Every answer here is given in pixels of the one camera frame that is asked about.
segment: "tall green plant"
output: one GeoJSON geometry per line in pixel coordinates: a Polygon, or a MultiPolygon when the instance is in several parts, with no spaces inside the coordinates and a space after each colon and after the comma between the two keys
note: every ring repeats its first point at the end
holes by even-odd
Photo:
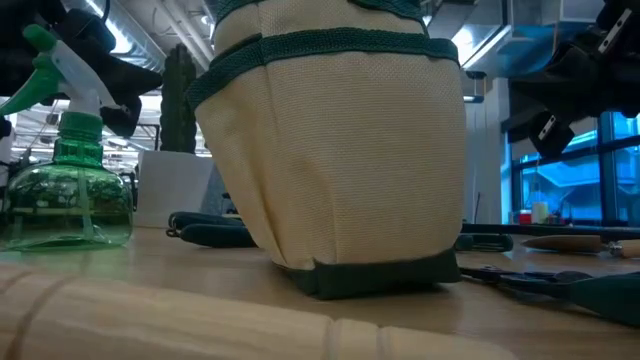
{"type": "Polygon", "coordinates": [[[176,46],[165,60],[160,117],[160,150],[195,153],[196,117],[185,92],[196,79],[196,66],[183,44],[176,46]]]}

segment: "white wall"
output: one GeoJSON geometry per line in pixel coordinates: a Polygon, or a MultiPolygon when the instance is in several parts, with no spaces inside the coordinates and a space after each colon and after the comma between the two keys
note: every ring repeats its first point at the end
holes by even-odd
{"type": "Polygon", "coordinates": [[[478,224],[508,223],[511,210],[511,156],[500,122],[509,117],[506,79],[495,79],[483,104],[466,104],[467,161],[464,218],[478,224]]]}

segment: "spray nozzle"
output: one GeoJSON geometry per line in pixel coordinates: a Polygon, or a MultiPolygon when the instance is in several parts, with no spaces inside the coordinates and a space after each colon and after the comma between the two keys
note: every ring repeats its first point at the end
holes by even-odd
{"type": "Polygon", "coordinates": [[[23,36],[40,52],[33,60],[36,71],[0,106],[0,116],[27,110],[60,92],[71,100],[71,112],[99,117],[101,107],[119,108],[98,74],[64,42],[39,25],[27,26],[23,36]]]}
{"type": "Polygon", "coordinates": [[[22,32],[27,41],[39,52],[47,53],[56,47],[58,41],[50,32],[38,25],[29,25],[22,32]]]}

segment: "red object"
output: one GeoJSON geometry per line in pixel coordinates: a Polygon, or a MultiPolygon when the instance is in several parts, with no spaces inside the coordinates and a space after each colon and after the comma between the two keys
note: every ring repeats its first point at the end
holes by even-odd
{"type": "Polygon", "coordinates": [[[520,214],[518,221],[520,225],[531,224],[531,214],[520,214]]]}

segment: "white planter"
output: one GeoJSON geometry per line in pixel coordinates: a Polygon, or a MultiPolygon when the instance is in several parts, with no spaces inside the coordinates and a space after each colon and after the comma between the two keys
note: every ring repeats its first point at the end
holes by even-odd
{"type": "Polygon", "coordinates": [[[139,158],[134,224],[166,228],[176,211],[200,211],[213,160],[171,151],[143,151],[139,158]]]}

